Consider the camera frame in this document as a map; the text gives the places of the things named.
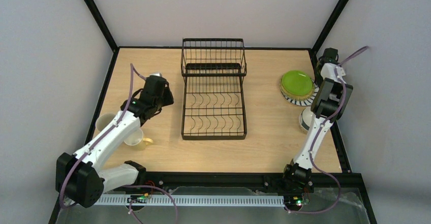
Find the black wire dish rack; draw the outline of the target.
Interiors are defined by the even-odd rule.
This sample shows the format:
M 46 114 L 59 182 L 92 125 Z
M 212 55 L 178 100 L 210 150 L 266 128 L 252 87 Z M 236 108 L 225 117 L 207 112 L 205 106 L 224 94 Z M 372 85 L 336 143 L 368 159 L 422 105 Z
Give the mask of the black wire dish rack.
M 247 135 L 242 38 L 184 38 L 181 136 L 184 140 L 243 140 Z

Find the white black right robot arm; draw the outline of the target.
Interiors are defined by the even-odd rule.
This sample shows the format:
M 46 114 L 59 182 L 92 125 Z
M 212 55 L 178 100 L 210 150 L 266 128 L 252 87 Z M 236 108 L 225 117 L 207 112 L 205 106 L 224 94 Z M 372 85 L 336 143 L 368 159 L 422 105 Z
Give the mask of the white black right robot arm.
M 283 179 L 290 189 L 310 187 L 314 158 L 326 133 L 341 118 L 352 94 L 353 86 L 346 83 L 346 72 L 338 62 L 338 51 L 326 48 L 318 59 L 317 71 L 323 81 L 311 104 L 311 121 L 300 152 L 285 166 Z

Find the green plate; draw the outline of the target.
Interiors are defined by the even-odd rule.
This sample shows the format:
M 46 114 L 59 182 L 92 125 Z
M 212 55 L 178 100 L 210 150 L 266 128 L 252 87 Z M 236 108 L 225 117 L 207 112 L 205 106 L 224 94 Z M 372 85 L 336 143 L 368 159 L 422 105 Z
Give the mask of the green plate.
M 311 77 L 300 70 L 290 70 L 283 74 L 281 78 L 282 85 L 294 95 L 305 95 L 310 91 L 312 86 Z

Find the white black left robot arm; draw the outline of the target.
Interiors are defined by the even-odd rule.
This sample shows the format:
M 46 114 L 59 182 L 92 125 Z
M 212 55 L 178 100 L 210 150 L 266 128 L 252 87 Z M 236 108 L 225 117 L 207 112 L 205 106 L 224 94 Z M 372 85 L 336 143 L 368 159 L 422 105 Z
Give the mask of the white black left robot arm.
M 55 189 L 59 203 L 68 198 L 82 207 L 95 204 L 101 195 L 116 188 L 140 182 L 144 167 L 133 161 L 116 168 L 103 169 L 120 144 L 164 106 L 174 103 L 168 81 L 157 75 L 146 78 L 144 87 L 134 92 L 117 115 L 90 142 L 73 154 L 63 153 L 56 161 Z

